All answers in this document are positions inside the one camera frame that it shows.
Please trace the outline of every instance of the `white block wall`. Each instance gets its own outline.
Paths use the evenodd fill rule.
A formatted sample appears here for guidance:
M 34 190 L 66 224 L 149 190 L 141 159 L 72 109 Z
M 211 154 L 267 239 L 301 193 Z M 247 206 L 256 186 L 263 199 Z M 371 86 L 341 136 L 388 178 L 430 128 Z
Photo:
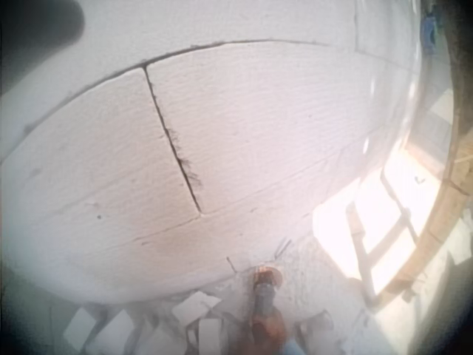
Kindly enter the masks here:
M 79 42 L 2 98 L 8 266 L 123 302 L 311 233 L 319 203 L 382 165 L 415 78 L 414 39 L 391 31 L 412 6 L 364 3 L 82 3 Z

